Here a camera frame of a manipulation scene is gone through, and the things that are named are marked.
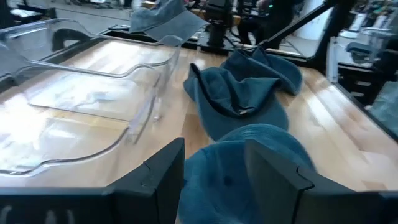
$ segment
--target folded fabric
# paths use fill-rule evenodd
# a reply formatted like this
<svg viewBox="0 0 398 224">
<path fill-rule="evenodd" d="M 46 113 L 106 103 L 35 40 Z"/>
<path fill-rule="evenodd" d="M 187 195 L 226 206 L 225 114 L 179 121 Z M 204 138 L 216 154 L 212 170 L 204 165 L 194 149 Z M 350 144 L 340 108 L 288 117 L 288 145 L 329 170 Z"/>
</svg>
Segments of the folded fabric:
<svg viewBox="0 0 398 224">
<path fill-rule="evenodd" d="M 224 68 L 199 71 L 191 64 L 183 86 L 197 104 L 207 134 L 217 141 L 248 124 L 272 124 L 287 129 L 287 114 L 274 94 L 277 84 L 276 78 L 245 78 L 239 82 Z"/>
<path fill-rule="evenodd" d="M 263 223 L 244 163 L 245 139 L 314 170 L 305 149 L 283 129 L 267 124 L 239 128 L 185 161 L 178 209 L 182 223 Z"/>
<path fill-rule="evenodd" d="M 249 77 L 279 78 L 282 89 L 293 95 L 300 92 L 303 82 L 302 74 L 296 65 L 266 54 L 261 47 L 256 48 L 251 57 L 242 50 L 235 50 L 220 67 L 231 71 L 238 81 Z"/>
<path fill-rule="evenodd" d="M 129 31 L 145 32 L 158 41 L 166 35 L 175 35 L 184 43 L 206 24 L 206 21 L 186 10 L 182 0 L 160 0 L 152 9 L 136 9 L 131 14 Z"/>
</svg>

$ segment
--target clear plastic bin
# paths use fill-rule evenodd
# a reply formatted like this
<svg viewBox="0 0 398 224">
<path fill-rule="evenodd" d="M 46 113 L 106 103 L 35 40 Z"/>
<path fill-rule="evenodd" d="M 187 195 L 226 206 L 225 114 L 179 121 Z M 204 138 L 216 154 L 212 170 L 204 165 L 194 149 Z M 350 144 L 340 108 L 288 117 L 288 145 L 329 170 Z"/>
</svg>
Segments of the clear plastic bin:
<svg viewBox="0 0 398 224">
<path fill-rule="evenodd" d="M 0 186 L 99 187 L 134 169 L 180 46 L 174 36 L 148 44 L 94 35 L 66 19 L 0 30 L 0 82 L 8 83 Z"/>
</svg>

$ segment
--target floor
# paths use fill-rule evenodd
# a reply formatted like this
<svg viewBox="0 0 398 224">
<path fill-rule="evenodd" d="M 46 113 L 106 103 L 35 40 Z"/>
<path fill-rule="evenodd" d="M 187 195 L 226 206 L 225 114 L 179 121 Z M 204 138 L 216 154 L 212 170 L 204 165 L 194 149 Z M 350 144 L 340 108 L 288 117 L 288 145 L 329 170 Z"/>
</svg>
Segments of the floor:
<svg viewBox="0 0 398 224">
<path fill-rule="evenodd" d="M 12 4 L 21 2 L 22 0 L 11 0 Z M 68 5 L 64 0 L 55 0 L 50 2 L 47 0 L 29 0 L 29 4 L 54 7 L 57 10 L 59 18 L 74 19 L 82 23 L 90 32 L 99 33 L 115 24 L 130 23 L 129 15 L 131 10 L 120 9 L 95 9 L 92 5 L 85 4 L 83 6 Z M 355 41 L 366 42 L 366 36 Z M 345 51 L 345 47 L 352 42 L 352 39 L 338 38 L 337 54 L 339 62 L 353 63 L 350 54 Z M 312 56 L 318 46 L 318 40 L 307 40 L 293 35 L 288 36 L 280 46 L 281 50 L 298 53 L 304 56 Z"/>
</svg>

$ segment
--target transparent plastic container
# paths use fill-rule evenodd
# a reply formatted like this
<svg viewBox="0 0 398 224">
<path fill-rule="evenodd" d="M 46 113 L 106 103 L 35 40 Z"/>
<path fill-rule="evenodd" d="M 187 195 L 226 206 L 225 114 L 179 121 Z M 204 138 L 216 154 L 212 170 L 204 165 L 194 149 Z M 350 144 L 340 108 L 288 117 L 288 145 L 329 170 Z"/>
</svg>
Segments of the transparent plastic container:
<svg viewBox="0 0 398 224">
<path fill-rule="evenodd" d="M 0 187 L 99 187 L 133 170 L 180 47 L 175 36 L 136 42 L 67 19 L 0 30 Z"/>
</svg>

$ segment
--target blue fabric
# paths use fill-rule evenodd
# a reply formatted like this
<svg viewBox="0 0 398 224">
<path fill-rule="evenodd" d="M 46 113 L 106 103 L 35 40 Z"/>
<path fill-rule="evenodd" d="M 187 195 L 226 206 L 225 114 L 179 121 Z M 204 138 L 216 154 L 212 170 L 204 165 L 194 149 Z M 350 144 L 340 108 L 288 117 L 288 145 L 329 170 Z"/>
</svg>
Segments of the blue fabric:
<svg viewBox="0 0 398 224">
<path fill-rule="evenodd" d="M 197 77 L 201 78 L 204 88 Z M 273 124 L 287 129 L 287 114 L 274 94 L 277 83 L 275 78 L 245 78 L 239 82 L 224 68 L 199 71 L 195 64 L 191 64 L 183 86 L 196 102 L 207 134 L 217 141 L 230 131 L 248 124 Z"/>
<path fill-rule="evenodd" d="M 166 35 L 175 35 L 184 43 L 206 24 L 206 21 L 186 10 L 182 0 L 160 0 L 152 9 L 136 9 L 131 14 L 129 31 L 145 32 L 158 41 Z M 176 41 L 170 41 L 168 39 L 164 44 L 176 45 Z"/>
<path fill-rule="evenodd" d="M 238 81 L 248 77 L 279 78 L 282 89 L 293 95 L 300 92 L 303 82 L 302 74 L 296 65 L 266 54 L 261 47 L 258 47 L 251 57 L 242 50 L 235 50 L 220 67 L 231 71 Z"/>
<path fill-rule="evenodd" d="M 245 139 L 315 170 L 305 149 L 283 129 L 252 124 L 234 130 L 185 161 L 178 208 L 183 224 L 263 223 L 244 164 Z"/>
</svg>

